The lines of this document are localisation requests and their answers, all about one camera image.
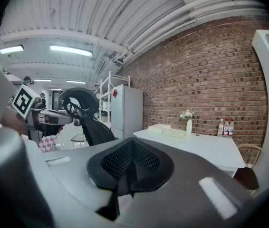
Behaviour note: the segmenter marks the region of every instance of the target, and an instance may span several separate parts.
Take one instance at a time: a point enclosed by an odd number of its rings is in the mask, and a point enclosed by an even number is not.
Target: office chair
[[[70,97],[75,98],[79,102],[80,107],[73,104]],[[63,101],[67,114],[79,119],[89,146],[115,140],[113,133],[107,126],[94,120],[94,113],[98,111],[99,102],[90,90],[79,87],[68,89],[59,96],[59,100]],[[68,110],[68,105],[71,105],[76,110],[76,114],[71,112],[72,107]]]

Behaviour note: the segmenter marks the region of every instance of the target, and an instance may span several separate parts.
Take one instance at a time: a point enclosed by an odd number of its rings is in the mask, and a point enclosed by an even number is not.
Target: white table
[[[219,169],[227,172],[230,176],[234,176],[238,168],[244,168],[240,152],[230,138],[218,138],[204,134],[192,133],[190,136],[177,138],[164,133],[156,133],[148,129],[135,132],[138,138],[147,139],[159,143],[169,145],[171,147],[197,154]]]

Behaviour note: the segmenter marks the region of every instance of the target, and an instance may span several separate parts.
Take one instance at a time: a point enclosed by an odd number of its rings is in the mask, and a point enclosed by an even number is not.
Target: metal shelving unit
[[[110,122],[110,112],[111,112],[111,93],[112,89],[119,85],[127,84],[130,87],[130,76],[122,77],[118,75],[113,75],[111,71],[109,71],[109,76],[100,82],[99,88],[94,92],[94,94],[99,93],[97,98],[99,99],[99,117],[97,118],[101,123],[104,123],[108,128],[111,128]],[[102,107],[102,102],[108,101],[108,109],[104,109]],[[103,122],[102,120],[102,111],[107,112],[108,122]]]

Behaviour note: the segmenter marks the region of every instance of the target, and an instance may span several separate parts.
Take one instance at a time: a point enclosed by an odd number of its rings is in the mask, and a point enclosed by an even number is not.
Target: flower vase
[[[186,125],[186,135],[190,136],[192,134],[192,120],[188,120],[187,121],[187,125]]]

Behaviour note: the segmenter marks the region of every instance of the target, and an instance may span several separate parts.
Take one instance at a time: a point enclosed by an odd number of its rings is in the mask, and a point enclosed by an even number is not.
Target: white ceiling
[[[161,40],[202,23],[239,14],[264,13],[258,0],[10,0],[0,26],[0,49],[23,45],[23,52],[0,54],[0,65],[17,77],[51,79],[48,87],[70,88],[66,80],[93,88],[109,70],[130,62]],[[179,11],[184,6],[195,4]],[[49,45],[93,51],[86,56],[53,52]],[[96,68],[101,58],[105,69]]]

